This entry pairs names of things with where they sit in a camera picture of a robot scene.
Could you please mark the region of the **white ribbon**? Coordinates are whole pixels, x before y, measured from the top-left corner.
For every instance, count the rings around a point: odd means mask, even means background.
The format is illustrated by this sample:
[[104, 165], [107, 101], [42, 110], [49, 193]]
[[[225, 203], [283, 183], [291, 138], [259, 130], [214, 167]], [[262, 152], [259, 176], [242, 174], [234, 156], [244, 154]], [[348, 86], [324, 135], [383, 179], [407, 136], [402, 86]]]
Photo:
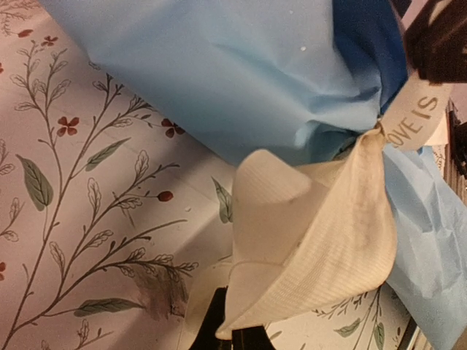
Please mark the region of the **white ribbon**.
[[233, 255], [192, 286], [179, 346], [207, 328], [236, 330], [305, 314], [377, 288], [395, 260], [397, 232], [383, 150], [421, 148], [438, 128], [452, 86], [410, 76], [376, 126], [344, 160], [294, 168], [261, 149], [233, 182]]

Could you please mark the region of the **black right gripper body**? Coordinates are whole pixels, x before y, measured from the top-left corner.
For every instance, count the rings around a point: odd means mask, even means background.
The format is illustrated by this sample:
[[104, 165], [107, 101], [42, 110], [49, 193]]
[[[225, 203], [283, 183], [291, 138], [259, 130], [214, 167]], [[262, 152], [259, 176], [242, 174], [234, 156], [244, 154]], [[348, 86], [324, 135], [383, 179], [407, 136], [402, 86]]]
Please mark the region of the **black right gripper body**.
[[404, 34], [406, 56], [419, 78], [466, 82], [466, 2], [427, 1]]

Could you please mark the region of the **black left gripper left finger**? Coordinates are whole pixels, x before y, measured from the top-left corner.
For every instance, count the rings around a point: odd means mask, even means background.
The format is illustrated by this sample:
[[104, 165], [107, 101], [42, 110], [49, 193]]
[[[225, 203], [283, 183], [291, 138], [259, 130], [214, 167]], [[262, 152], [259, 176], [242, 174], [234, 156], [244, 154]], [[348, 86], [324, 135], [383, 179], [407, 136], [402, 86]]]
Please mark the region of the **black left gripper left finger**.
[[218, 327], [225, 319], [225, 297], [227, 288], [217, 288], [207, 312], [201, 323], [200, 330], [196, 336], [191, 350], [231, 350], [230, 340], [222, 340], [216, 337]]

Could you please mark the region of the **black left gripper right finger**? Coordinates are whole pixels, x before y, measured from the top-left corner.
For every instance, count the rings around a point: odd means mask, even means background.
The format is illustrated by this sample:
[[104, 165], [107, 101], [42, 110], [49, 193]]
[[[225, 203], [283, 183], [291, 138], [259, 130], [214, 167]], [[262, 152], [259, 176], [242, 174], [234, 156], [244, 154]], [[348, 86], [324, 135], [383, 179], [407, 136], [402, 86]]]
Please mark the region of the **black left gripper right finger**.
[[264, 326], [233, 331], [233, 350], [275, 350]]

